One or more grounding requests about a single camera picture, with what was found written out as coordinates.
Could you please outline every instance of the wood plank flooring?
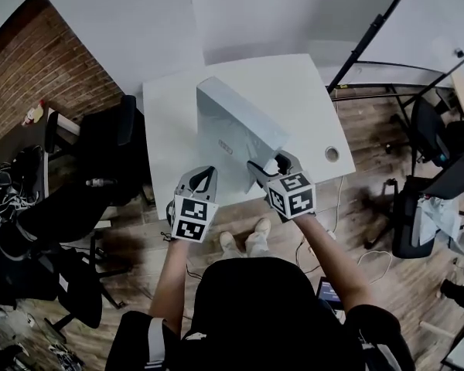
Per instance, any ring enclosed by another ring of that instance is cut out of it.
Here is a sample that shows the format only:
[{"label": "wood plank flooring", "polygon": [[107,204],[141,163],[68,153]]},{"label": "wood plank flooring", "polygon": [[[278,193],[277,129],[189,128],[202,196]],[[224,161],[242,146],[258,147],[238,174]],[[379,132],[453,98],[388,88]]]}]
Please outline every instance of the wood plank flooring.
[{"label": "wood plank flooring", "polygon": [[[383,89],[338,90],[337,96],[349,94],[380,93]],[[348,175],[340,193],[339,222],[336,228],[337,241],[355,260],[366,253],[362,247],[365,238],[374,238],[386,223],[383,216],[363,207],[363,199],[381,196],[385,180],[396,178],[402,187],[404,177],[410,173],[410,152],[396,150],[388,155],[384,146],[389,141],[403,141],[404,134],[397,124],[391,124],[392,114],[400,114],[394,98],[352,100],[338,103],[339,118],[345,131],[357,172]],[[433,176],[438,170],[431,164],[418,165],[418,175]],[[336,204],[340,178],[317,185],[318,218],[327,229],[334,229]],[[460,198],[464,210],[464,194]],[[101,247],[110,254],[127,257],[134,269],[127,276],[104,280],[107,289],[116,301],[123,301],[127,307],[116,311],[104,300],[104,314],[100,328],[93,330],[78,321],[70,323],[64,334],[68,347],[85,363],[85,369],[104,369],[111,342],[117,331],[121,316],[127,310],[147,311],[151,303],[165,259],[167,243],[161,232],[169,232],[165,221],[156,219],[155,210],[144,207],[137,199],[133,203],[115,210],[114,227],[104,231]],[[207,266],[220,258],[218,236],[229,230],[238,237],[245,238],[253,230],[255,223],[263,216],[273,222],[268,239],[271,250],[279,257],[295,262],[295,248],[302,235],[293,223],[281,224],[278,217],[262,200],[220,208],[205,243],[195,244],[189,255],[189,269],[202,274]],[[377,249],[388,249],[391,237]],[[73,243],[85,247],[85,242]],[[464,324],[464,311],[453,301],[437,298],[436,291],[445,277],[456,274],[462,282],[461,270],[456,270],[452,260],[456,254],[437,243],[433,254],[424,260],[399,260],[394,258],[391,269],[384,279],[373,285],[380,304],[393,312],[400,320],[416,366],[419,370],[437,370],[452,341],[419,328],[421,320],[430,322],[450,332],[457,332]],[[318,265],[317,259],[304,244],[300,249],[299,261],[304,271]],[[380,277],[387,266],[384,254],[371,254],[363,259],[361,267],[369,279]],[[464,258],[459,257],[459,265]],[[322,270],[307,275],[316,288]],[[193,298],[199,281],[188,277],[186,282],[186,310],[184,329],[190,326],[193,316]],[[21,342],[38,367],[59,369],[56,359],[47,347],[43,318],[57,321],[67,312],[57,302],[23,301],[19,310],[12,312],[8,320],[0,324],[2,339]],[[36,324],[30,327],[26,315],[31,315]]]}]

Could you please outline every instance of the person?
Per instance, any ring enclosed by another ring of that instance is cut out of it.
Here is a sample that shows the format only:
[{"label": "person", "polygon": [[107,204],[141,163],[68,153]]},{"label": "person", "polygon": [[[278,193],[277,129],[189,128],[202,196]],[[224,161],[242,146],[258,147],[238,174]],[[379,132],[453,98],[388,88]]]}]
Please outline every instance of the person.
[{"label": "person", "polygon": [[246,240],[248,257],[230,233],[220,235],[223,257],[203,274],[182,340],[190,243],[171,241],[149,315],[122,317],[106,370],[414,370],[399,321],[377,306],[357,264],[314,215],[293,221],[343,303],[343,325],[297,266],[271,255],[263,219]]}]

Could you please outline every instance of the red brick wall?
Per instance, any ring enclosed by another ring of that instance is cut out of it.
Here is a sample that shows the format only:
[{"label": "red brick wall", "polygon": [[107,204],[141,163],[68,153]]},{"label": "red brick wall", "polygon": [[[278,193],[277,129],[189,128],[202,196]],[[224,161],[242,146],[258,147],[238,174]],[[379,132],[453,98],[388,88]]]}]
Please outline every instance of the red brick wall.
[{"label": "red brick wall", "polygon": [[0,29],[0,137],[40,99],[79,121],[121,95],[48,0],[28,0]]}]

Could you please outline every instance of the black t-shirt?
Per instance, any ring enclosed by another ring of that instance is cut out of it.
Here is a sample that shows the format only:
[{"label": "black t-shirt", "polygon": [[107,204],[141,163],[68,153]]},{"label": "black t-shirt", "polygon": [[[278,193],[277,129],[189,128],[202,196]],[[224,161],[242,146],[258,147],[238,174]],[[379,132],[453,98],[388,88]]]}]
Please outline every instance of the black t-shirt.
[{"label": "black t-shirt", "polygon": [[[145,369],[150,320],[139,312],[124,315],[106,370]],[[272,257],[222,260],[208,267],[196,292],[191,329],[179,340],[164,326],[163,336],[165,368],[172,371],[363,371],[369,353],[363,347],[380,352],[383,345],[402,371],[415,369],[391,313],[361,305],[342,325],[299,268]]]}]

